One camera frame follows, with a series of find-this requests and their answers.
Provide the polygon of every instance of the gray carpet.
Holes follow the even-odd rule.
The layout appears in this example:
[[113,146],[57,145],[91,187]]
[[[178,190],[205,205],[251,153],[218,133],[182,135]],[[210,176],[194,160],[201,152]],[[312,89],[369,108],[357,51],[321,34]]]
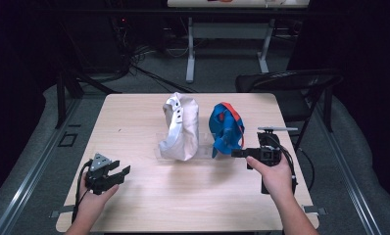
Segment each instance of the gray carpet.
[[[274,38],[268,52],[268,67],[271,71],[283,71],[286,68],[294,43]],[[168,53],[149,52],[142,56],[138,66],[181,85],[189,86],[198,92],[235,92],[234,79],[241,73],[260,71],[256,52],[261,42],[255,40],[211,40],[204,41],[196,49],[195,81],[186,84],[186,55],[173,57]],[[131,70],[127,76],[104,83],[124,93],[170,93],[153,79]],[[60,133],[74,134],[76,139],[71,147],[58,147],[50,151],[50,160],[40,180],[34,185],[34,191],[17,214],[15,223],[9,229],[11,234],[58,234],[55,229],[57,219],[49,214],[64,204],[70,189],[78,163],[89,139],[90,133],[104,101],[102,93],[88,84],[82,84],[86,93],[83,99],[71,101],[76,109]],[[29,143],[14,170],[0,190],[0,219],[11,204],[13,197],[24,182],[31,167],[43,155],[46,144],[55,136],[57,123],[56,88],[51,87],[44,95],[47,98],[45,112],[32,134]],[[382,234],[390,234],[390,196],[379,186],[371,169],[369,147],[354,120],[336,99],[333,102],[332,127],[350,170],[365,196],[372,216]],[[366,234],[355,202],[349,195],[349,189],[341,173],[333,150],[323,135],[324,126],[311,120],[302,149],[315,165],[316,178],[311,190],[314,203],[325,208],[327,215],[319,217],[321,234]],[[298,160],[309,183],[312,169],[309,161],[299,152]]]

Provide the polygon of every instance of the white tote bag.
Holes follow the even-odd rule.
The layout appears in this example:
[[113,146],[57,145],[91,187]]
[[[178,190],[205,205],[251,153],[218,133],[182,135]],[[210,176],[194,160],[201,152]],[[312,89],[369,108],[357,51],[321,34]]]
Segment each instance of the white tote bag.
[[163,106],[169,133],[159,143],[164,159],[187,161],[195,156],[199,146],[198,104],[186,95],[173,93]]

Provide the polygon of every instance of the table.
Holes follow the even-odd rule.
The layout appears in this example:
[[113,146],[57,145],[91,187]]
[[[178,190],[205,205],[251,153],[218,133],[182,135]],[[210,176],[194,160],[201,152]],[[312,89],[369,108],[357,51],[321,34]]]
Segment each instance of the table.
[[[277,9],[304,9],[310,0],[233,0],[232,2],[207,0],[168,0],[168,7],[172,8],[268,8]],[[257,53],[261,72],[268,72],[266,54],[274,27],[274,19],[269,23],[194,23],[188,19],[188,66],[186,82],[192,83],[195,70],[194,38],[250,38],[263,39],[261,52]]]
[[[208,121],[214,105],[230,103],[243,118],[245,148],[257,148],[258,126],[284,126],[271,94],[188,94],[199,104],[199,132],[210,133]],[[162,105],[170,94],[114,94],[107,96],[85,149],[82,165],[100,153],[121,165],[131,165],[117,194],[108,202],[92,231],[203,232],[281,230],[278,211],[269,195],[261,194],[261,176],[246,168],[244,159],[220,156],[188,162],[156,157],[157,134],[167,133]],[[299,185],[300,205],[312,200],[286,131],[277,132],[291,153]],[[65,201],[74,203],[76,178]],[[71,225],[70,212],[62,213],[57,230]],[[314,227],[317,216],[308,214]]]

